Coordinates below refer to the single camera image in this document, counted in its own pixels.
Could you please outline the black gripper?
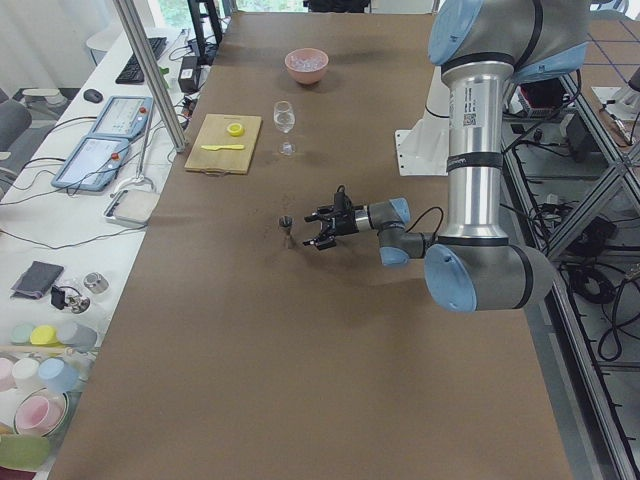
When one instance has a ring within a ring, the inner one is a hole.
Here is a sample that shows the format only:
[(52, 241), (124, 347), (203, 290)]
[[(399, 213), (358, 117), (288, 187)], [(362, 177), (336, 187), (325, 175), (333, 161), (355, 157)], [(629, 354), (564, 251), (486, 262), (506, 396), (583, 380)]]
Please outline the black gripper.
[(336, 236), (346, 236), (358, 232), (356, 215), (354, 210), (340, 211), (335, 205), (325, 205), (318, 207), (315, 212), (304, 217), (306, 223), (320, 221), (331, 223), (322, 227), (320, 232), (313, 238), (304, 240), (304, 246), (314, 246), (317, 250), (334, 248)]

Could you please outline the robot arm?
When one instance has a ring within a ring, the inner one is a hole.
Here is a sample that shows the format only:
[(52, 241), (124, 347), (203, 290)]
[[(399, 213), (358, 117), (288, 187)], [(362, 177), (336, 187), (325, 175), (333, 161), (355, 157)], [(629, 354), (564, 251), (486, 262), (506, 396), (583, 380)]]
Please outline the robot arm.
[(507, 84), (550, 80), (586, 56), (586, 1), (448, 1), (431, 28), (430, 61), (449, 90), (448, 219), (443, 231), (412, 233), (407, 202), (356, 206), (338, 189), (313, 219), (320, 250), (340, 236), (376, 232), (381, 261), (424, 263), (427, 288), (455, 312), (520, 309), (542, 301), (554, 281), (546, 256), (512, 244), (499, 224), (502, 99)]

